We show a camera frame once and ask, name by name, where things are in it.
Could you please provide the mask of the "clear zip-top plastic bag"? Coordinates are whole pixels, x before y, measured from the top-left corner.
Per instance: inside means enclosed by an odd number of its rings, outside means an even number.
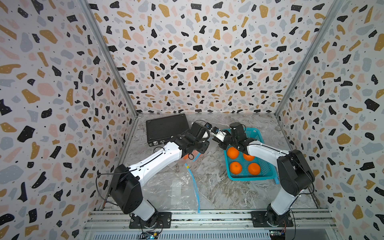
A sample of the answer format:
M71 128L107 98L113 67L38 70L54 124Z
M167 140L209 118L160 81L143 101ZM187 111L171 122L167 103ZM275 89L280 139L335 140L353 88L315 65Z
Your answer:
M144 185L143 196L159 211L201 210L197 184L187 164L157 173Z

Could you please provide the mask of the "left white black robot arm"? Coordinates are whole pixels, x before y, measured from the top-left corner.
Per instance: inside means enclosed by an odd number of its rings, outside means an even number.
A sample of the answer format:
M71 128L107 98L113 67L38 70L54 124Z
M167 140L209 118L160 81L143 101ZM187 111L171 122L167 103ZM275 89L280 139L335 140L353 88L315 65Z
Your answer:
M143 197L142 186L169 164L190 155L193 151L203 154L209 146L212 125L194 122L183 135L175 135L148 158L126 167L119 165L113 174L109 194L124 214L134 214L152 225L158 211Z

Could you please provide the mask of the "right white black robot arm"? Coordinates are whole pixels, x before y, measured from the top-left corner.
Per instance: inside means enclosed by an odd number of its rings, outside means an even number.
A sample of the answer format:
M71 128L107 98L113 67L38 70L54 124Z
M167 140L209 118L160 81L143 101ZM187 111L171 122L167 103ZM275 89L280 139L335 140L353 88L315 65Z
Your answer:
M268 211L274 216L286 214L298 196L315 181L315 176L301 151L280 150L249 138L239 122L230 124L229 131L214 127L211 133L213 140L219 143L223 150L228 146L234 147L243 154L272 164L277 169L281 189L268 206Z

